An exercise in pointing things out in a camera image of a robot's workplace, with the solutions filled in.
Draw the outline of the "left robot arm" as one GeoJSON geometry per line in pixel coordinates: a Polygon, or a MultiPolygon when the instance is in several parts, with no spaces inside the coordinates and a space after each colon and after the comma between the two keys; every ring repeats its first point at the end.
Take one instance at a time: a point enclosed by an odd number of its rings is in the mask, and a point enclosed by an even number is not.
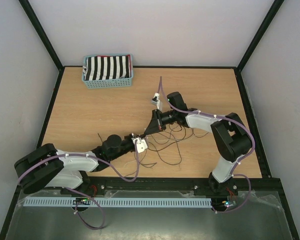
{"type": "Polygon", "coordinates": [[[113,167],[112,161],[129,153],[147,149],[144,135],[129,134],[124,138],[112,134],[102,145],[87,152],[69,152],[47,143],[19,159],[14,164],[17,183],[25,194],[44,188],[70,188],[79,194],[90,188],[87,173],[113,167]]]}

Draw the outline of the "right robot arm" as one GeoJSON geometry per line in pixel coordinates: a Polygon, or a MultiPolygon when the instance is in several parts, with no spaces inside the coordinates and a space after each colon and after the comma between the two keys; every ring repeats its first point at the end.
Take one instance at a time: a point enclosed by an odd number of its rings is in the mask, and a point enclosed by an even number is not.
{"type": "Polygon", "coordinates": [[[215,195],[221,194],[230,184],[234,167],[255,147],[253,137],[249,135],[248,129],[236,113],[212,115],[196,108],[188,108],[177,91],[170,93],[167,101],[171,110],[162,112],[160,94],[154,94],[151,103],[156,109],[152,111],[144,135],[160,133],[167,125],[173,123],[213,134],[220,158],[217,166],[209,174],[208,188],[215,195]]]}

